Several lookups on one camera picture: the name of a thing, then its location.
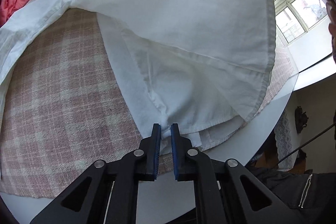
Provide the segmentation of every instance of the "white table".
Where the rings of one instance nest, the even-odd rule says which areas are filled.
[[[332,56],[316,63],[299,73],[294,90],[302,89],[336,73],[336,64]]]
[[[273,100],[246,127],[221,145],[207,152],[215,160],[237,159],[245,165],[264,143],[293,91],[297,75],[292,76]],[[20,224],[28,224],[51,198],[27,198],[1,193],[7,207]],[[155,182],[139,184],[137,224],[164,224],[195,207],[192,182],[176,182],[173,172],[160,175]]]

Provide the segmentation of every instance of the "white wall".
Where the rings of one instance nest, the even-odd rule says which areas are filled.
[[[301,132],[302,144],[333,123],[336,109],[336,75],[295,91],[299,105],[309,117]],[[306,170],[315,173],[336,172],[335,128],[317,138],[302,150],[307,153]]]
[[[332,52],[329,23],[330,19],[325,17],[308,33],[288,45],[299,71],[305,70]]]

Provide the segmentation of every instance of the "zipper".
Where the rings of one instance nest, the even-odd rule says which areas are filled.
[[[309,187],[310,187],[310,183],[311,183],[311,177],[313,176],[313,174],[310,174],[308,179],[307,179],[307,182],[306,182],[306,185],[303,189],[303,192],[302,192],[302,196],[301,196],[301,201],[300,201],[300,204],[299,204],[299,207],[303,208],[303,204],[305,203],[306,201],[306,198],[307,198],[307,194],[308,194],[308,190],[309,190]]]

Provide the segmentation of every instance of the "black cloth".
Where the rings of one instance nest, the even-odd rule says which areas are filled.
[[[296,175],[252,166],[247,168],[283,203],[300,214],[305,223],[336,222],[336,173],[312,174],[310,187],[301,208],[299,205],[309,174]]]

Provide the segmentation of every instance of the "plaid fabric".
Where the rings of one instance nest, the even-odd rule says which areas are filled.
[[[0,191],[36,198],[57,196],[95,160],[139,146],[95,13],[70,9],[27,47],[0,136]],[[160,173],[171,169],[171,156],[161,157]]]

